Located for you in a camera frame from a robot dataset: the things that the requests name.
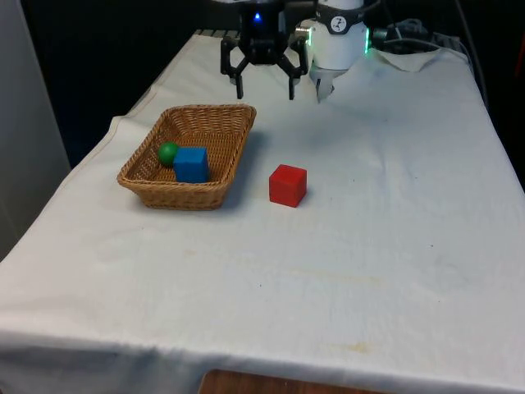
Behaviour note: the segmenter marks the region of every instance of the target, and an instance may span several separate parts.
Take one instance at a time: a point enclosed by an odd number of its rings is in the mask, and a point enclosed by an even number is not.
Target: red cube
[[[296,208],[306,195],[306,170],[281,164],[270,176],[270,201]]]

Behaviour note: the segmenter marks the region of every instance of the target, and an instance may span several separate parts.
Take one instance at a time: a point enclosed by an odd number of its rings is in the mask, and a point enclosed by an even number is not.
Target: blue block
[[[177,182],[206,183],[209,179],[206,148],[182,148],[173,160]]]

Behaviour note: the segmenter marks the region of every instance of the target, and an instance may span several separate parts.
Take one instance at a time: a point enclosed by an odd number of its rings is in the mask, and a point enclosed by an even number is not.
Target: wicker basket
[[[118,183],[134,191],[152,208],[220,208],[234,180],[255,116],[255,108],[248,105],[191,105],[168,109],[121,169]],[[205,146],[210,182],[177,182],[173,169],[162,167],[157,158],[158,148],[167,141],[179,146]]]

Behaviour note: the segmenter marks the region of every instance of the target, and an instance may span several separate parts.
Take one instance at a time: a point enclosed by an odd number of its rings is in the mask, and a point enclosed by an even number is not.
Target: green ball
[[[164,167],[173,167],[173,159],[177,155],[179,150],[179,145],[174,144],[173,142],[166,142],[161,145],[158,149],[158,161]]]

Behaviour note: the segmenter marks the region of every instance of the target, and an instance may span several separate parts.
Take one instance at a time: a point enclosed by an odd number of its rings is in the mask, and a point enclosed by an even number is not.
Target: white wall
[[[0,260],[69,171],[17,0],[0,0]]]

